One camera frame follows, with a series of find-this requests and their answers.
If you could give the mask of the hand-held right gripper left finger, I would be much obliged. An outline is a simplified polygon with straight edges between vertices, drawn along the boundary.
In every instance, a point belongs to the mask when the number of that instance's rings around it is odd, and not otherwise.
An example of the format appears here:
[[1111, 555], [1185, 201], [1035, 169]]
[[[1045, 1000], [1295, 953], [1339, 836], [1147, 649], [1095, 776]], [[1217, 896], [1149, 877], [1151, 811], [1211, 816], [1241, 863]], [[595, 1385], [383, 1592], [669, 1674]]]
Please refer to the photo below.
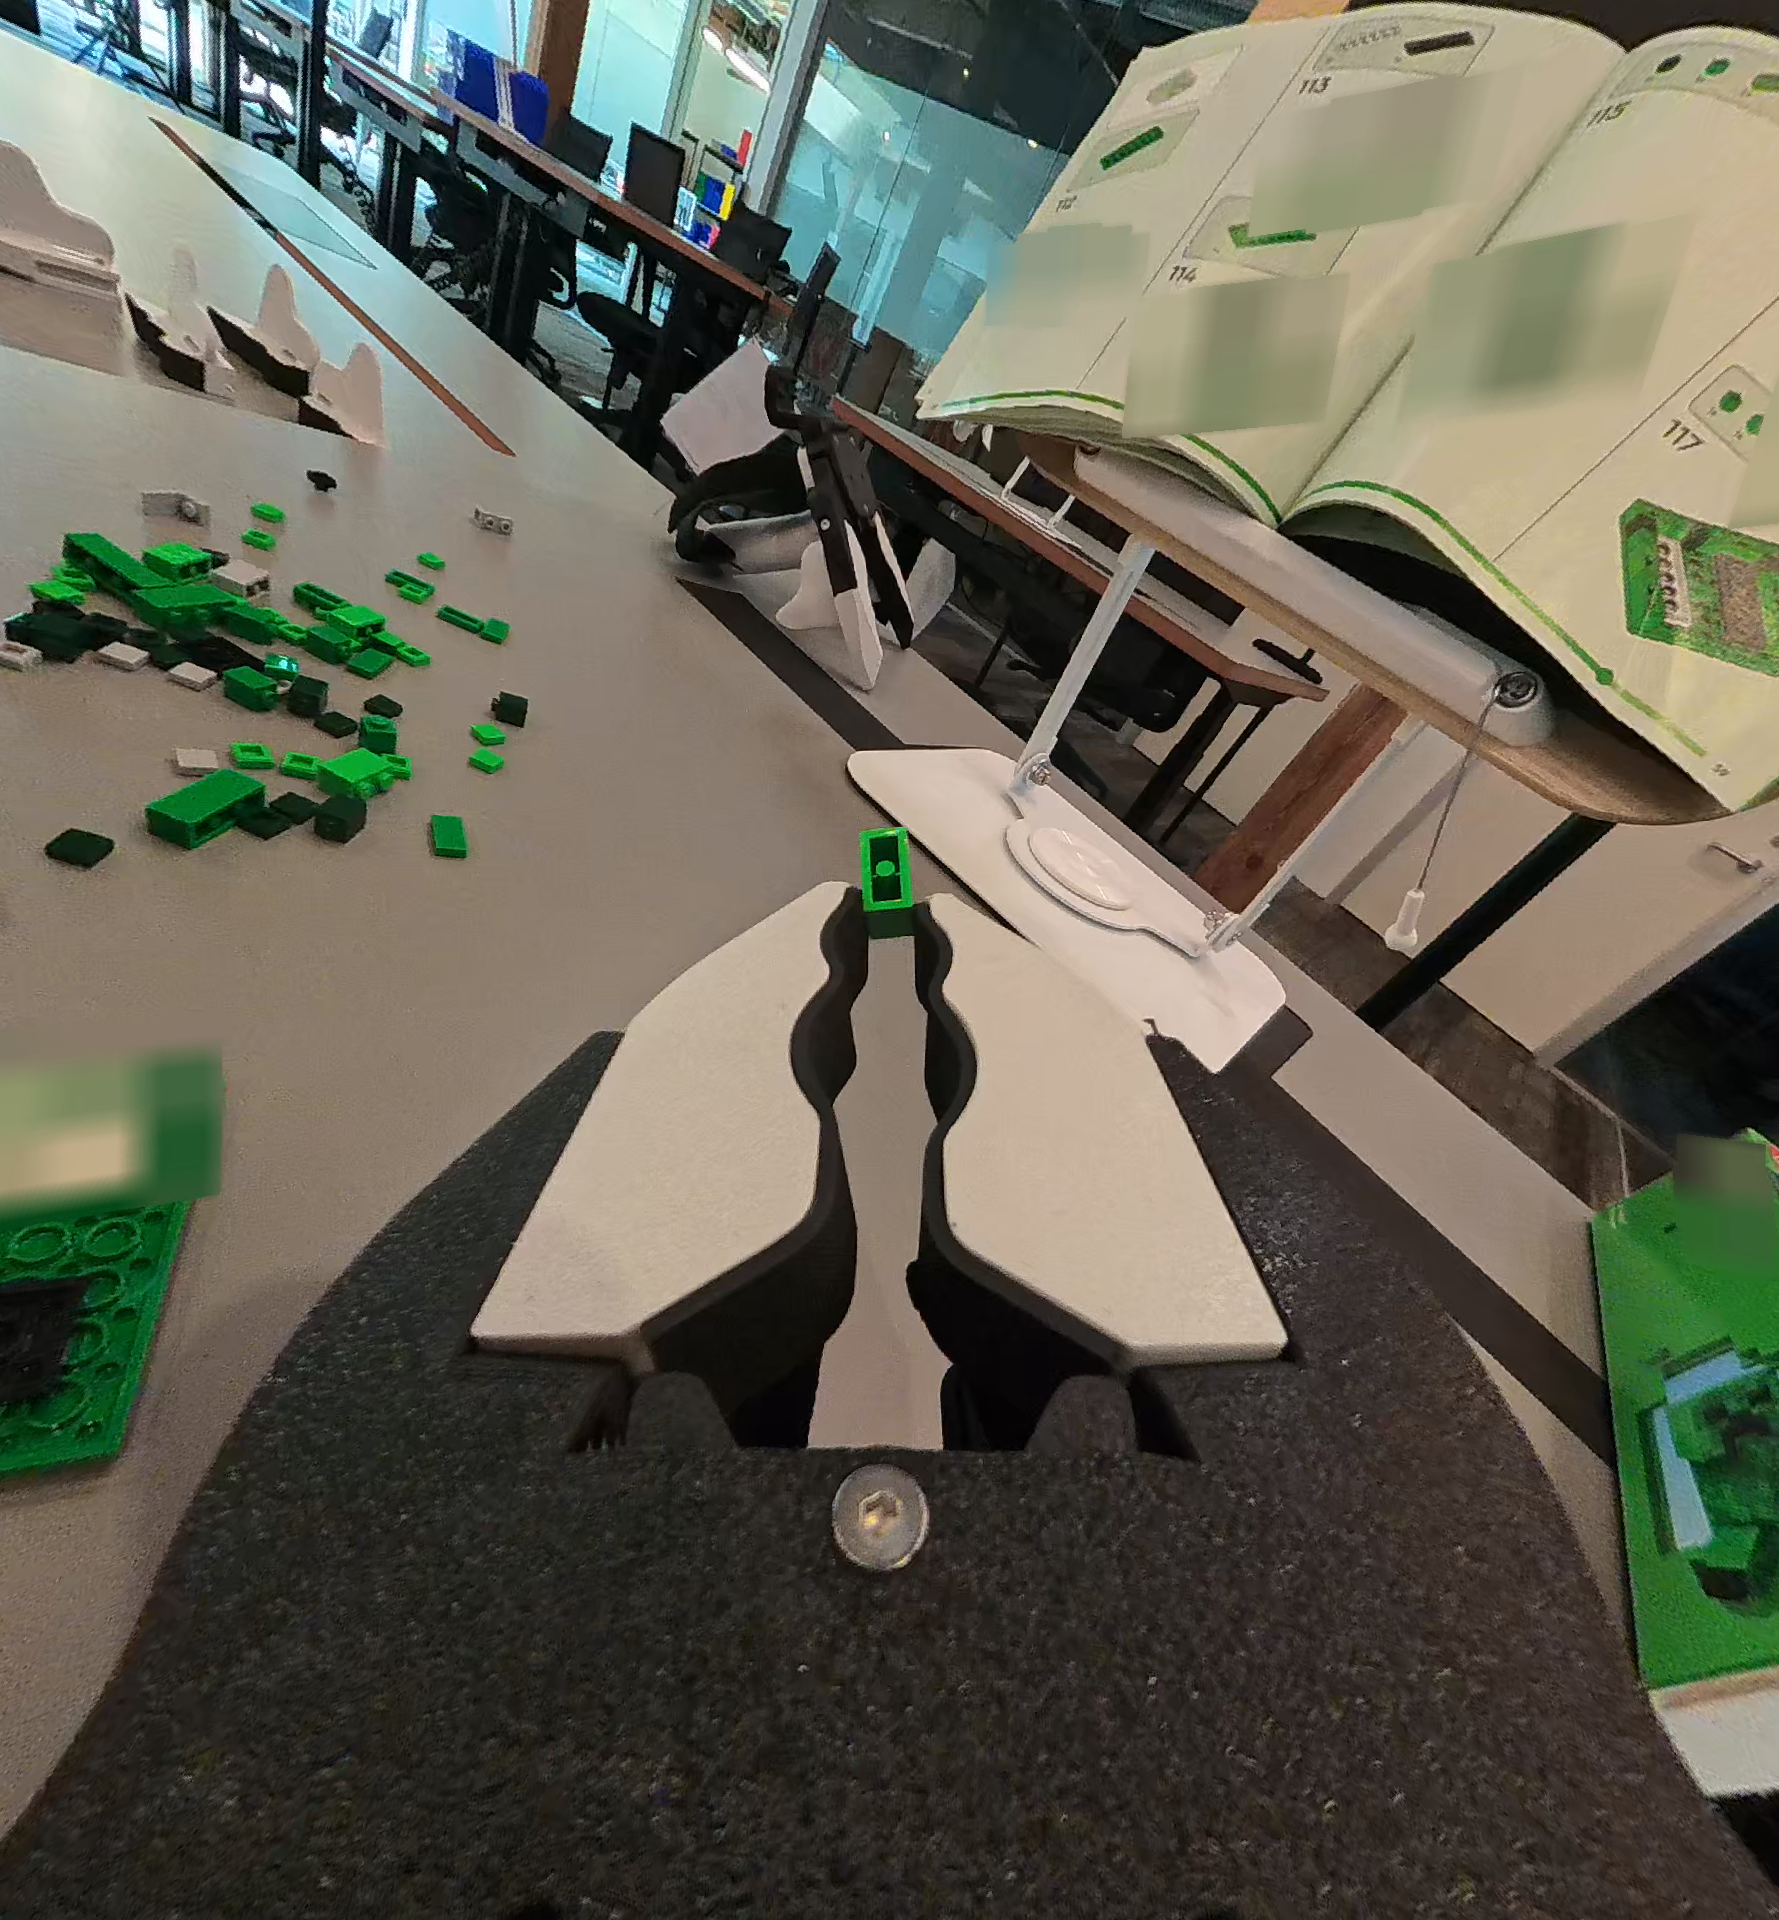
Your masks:
[[801, 1364], [853, 1296], [835, 1101], [867, 934], [825, 880], [669, 981], [613, 1056], [469, 1325], [485, 1351]]

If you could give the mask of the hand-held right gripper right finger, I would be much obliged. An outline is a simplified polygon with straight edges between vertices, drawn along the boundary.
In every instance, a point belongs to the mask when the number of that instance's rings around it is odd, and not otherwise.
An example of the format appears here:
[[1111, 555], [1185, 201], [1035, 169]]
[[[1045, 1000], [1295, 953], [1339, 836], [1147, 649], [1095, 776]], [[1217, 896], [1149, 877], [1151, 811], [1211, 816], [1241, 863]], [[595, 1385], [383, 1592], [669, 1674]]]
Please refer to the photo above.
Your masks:
[[915, 909], [925, 1248], [1107, 1371], [1275, 1361], [1283, 1318], [1131, 1017], [959, 899]]

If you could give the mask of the green lego baseplate build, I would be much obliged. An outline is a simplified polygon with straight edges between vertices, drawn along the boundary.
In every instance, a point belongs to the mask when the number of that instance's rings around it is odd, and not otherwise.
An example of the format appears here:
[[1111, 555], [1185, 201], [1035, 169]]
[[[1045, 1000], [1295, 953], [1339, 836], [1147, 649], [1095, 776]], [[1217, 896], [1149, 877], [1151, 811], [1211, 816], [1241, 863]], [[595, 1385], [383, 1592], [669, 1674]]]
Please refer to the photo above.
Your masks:
[[0, 1478], [123, 1449], [189, 1210], [0, 1219]]

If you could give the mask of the pile of loose lego pieces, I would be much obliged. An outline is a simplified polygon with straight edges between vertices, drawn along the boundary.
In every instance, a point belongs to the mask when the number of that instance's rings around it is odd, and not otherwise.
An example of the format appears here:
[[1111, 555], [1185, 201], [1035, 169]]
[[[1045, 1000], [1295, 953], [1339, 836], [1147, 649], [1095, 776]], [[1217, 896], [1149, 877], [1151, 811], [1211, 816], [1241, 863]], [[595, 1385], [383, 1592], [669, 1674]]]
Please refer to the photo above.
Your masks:
[[111, 447], [0, 437], [0, 927], [281, 917], [357, 894], [413, 920], [517, 898], [541, 849], [537, 760], [495, 792], [509, 635], [449, 493], [303, 458], [165, 496]]

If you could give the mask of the green lego set box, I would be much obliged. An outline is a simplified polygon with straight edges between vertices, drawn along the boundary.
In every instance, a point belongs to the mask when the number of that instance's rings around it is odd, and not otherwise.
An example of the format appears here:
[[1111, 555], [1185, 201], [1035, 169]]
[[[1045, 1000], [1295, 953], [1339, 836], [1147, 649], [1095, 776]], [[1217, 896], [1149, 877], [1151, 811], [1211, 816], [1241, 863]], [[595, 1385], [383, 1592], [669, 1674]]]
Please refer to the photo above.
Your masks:
[[1685, 1135], [1591, 1258], [1641, 1684], [1709, 1796], [1779, 1794], [1779, 1145]]

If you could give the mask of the open lego instruction booklet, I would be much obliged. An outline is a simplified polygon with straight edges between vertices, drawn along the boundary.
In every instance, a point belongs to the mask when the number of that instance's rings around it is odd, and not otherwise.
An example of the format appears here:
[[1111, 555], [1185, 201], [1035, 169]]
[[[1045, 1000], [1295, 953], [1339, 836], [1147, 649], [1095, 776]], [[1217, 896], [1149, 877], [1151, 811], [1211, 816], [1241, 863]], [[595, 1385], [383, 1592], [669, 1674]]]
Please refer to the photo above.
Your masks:
[[917, 389], [1153, 463], [1779, 786], [1779, 38], [1481, 3], [1127, 68]]

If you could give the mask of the white book stand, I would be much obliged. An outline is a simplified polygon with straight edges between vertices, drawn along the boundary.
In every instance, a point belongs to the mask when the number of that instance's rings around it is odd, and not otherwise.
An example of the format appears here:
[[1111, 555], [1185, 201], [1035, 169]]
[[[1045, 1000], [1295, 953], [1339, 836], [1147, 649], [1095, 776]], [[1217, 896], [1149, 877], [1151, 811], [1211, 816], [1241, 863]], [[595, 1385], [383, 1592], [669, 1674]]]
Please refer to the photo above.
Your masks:
[[1013, 756], [975, 748], [859, 749], [853, 783], [1023, 937], [1045, 948], [1139, 1027], [1225, 1068], [1285, 1006], [1239, 941], [1261, 913], [1195, 903], [1117, 846], [1047, 778], [1059, 728], [1153, 555], [1259, 611], [1387, 695], [1405, 717], [1467, 745], [1567, 820], [1445, 931], [1417, 945], [1421, 905], [1391, 935], [1405, 964], [1357, 1016], [1383, 1030], [1487, 941], [1615, 826], [1723, 816], [1717, 799], [1641, 741], [1551, 697], [1507, 715], [1497, 690], [1523, 669], [1285, 539], [1173, 472], [1063, 440], [1027, 437], [1047, 476], [1125, 532], [1127, 564]]

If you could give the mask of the black and white tool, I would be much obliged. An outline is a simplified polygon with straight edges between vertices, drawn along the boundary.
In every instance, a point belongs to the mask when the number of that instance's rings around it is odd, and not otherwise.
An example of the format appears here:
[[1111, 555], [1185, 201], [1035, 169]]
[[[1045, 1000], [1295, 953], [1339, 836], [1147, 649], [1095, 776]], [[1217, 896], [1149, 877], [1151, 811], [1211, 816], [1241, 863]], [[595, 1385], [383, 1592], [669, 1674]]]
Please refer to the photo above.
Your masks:
[[795, 635], [833, 630], [837, 666], [869, 692], [885, 641], [905, 649], [915, 632], [869, 456], [847, 425], [797, 407], [797, 380], [779, 364], [765, 373], [763, 406], [769, 422], [793, 437], [805, 486], [799, 583], [775, 622]]

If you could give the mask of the wooden background desk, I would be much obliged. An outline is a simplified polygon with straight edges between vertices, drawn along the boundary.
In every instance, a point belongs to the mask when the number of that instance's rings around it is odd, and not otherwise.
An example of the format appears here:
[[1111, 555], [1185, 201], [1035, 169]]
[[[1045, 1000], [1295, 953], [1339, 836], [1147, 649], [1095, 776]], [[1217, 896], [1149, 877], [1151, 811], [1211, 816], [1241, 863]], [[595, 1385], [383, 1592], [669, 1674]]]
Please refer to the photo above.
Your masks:
[[[901, 468], [911, 486], [953, 499], [975, 516], [991, 536], [1011, 539], [1021, 551], [1075, 581], [1099, 606], [1127, 564], [1127, 548], [1087, 538], [1083, 525], [1051, 518], [1025, 487], [1029, 474], [1047, 482], [1043, 458], [1017, 456], [1015, 486], [963, 460], [943, 443], [879, 417], [875, 412], [835, 398], [833, 415], [867, 447]], [[1325, 697], [1283, 666], [1237, 655], [1225, 627], [1191, 598], [1169, 593], [1163, 581], [1141, 578], [1129, 590], [1113, 622], [1129, 620], [1157, 635], [1173, 653], [1193, 660], [1203, 679], [1215, 686], [1213, 699], [1193, 729], [1181, 737], [1141, 788], [1125, 821], [1143, 832], [1181, 792], [1199, 756], [1213, 744], [1237, 708], [1317, 703]], [[1223, 907], [1265, 909], [1291, 872], [1303, 872], [1317, 854], [1317, 830], [1337, 823], [1337, 810], [1359, 789], [1391, 744], [1403, 739], [1405, 713], [1379, 692], [1361, 686], [1325, 709], [1323, 724], [1283, 774], [1251, 803], [1241, 823], [1205, 859], [1195, 880]]]

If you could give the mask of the black office chair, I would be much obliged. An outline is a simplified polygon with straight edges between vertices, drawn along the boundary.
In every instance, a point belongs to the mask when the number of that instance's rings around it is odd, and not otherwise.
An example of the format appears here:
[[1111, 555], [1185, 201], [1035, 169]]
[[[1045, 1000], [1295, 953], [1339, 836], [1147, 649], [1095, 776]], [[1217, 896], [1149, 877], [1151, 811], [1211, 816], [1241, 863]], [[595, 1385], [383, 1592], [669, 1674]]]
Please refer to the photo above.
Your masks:
[[685, 564], [757, 574], [823, 558], [831, 591], [865, 591], [887, 633], [909, 645], [947, 606], [955, 560], [927, 538], [901, 561], [861, 435], [799, 398], [835, 268], [837, 252], [821, 246], [781, 355], [749, 337], [665, 412], [661, 437], [687, 468], [665, 525]]

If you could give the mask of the long background desk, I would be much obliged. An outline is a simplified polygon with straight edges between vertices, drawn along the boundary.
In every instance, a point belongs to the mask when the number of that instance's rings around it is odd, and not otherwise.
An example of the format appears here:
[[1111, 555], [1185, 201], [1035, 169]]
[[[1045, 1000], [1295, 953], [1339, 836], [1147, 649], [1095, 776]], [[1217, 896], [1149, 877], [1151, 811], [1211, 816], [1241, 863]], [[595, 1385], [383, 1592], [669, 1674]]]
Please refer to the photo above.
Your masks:
[[405, 252], [415, 185], [427, 179], [435, 238], [487, 238], [485, 332], [527, 367], [541, 358], [537, 310], [563, 277], [567, 303], [611, 345], [609, 380], [637, 381], [627, 410], [585, 398], [575, 406], [617, 429], [641, 468], [655, 461], [673, 400], [757, 333], [769, 312], [791, 315], [791, 300], [771, 286], [787, 233], [763, 214], [735, 207], [705, 248], [605, 189], [597, 155], [593, 167], [577, 166], [441, 89], [395, 80], [323, 31], [311, 31], [309, 60], [379, 117], [387, 157], [375, 205], [387, 248]]

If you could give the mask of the blue storage bins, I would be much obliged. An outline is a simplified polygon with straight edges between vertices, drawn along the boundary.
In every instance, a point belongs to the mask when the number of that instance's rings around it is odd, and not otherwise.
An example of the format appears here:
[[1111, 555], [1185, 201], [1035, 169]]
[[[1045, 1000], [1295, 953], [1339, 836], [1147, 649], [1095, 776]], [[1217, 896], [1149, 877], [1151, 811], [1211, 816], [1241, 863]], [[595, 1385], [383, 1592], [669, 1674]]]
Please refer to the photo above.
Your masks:
[[455, 30], [443, 60], [447, 98], [533, 145], [545, 142], [551, 103], [539, 75]]

